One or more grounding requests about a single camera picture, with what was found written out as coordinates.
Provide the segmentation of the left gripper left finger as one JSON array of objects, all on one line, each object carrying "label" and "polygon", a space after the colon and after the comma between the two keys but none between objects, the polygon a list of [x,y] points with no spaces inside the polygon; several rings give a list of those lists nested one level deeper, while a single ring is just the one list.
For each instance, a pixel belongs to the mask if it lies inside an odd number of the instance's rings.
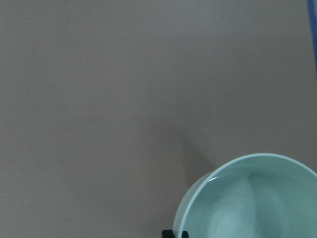
[{"label": "left gripper left finger", "polygon": [[162,238],[174,238],[173,230],[162,230],[161,237]]}]

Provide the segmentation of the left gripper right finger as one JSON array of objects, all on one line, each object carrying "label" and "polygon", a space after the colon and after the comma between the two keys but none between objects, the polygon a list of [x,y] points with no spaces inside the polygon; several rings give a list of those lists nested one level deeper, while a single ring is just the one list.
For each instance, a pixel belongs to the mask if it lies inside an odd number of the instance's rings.
[{"label": "left gripper right finger", "polygon": [[182,231],[182,236],[181,238],[189,238],[189,234],[187,231]]}]

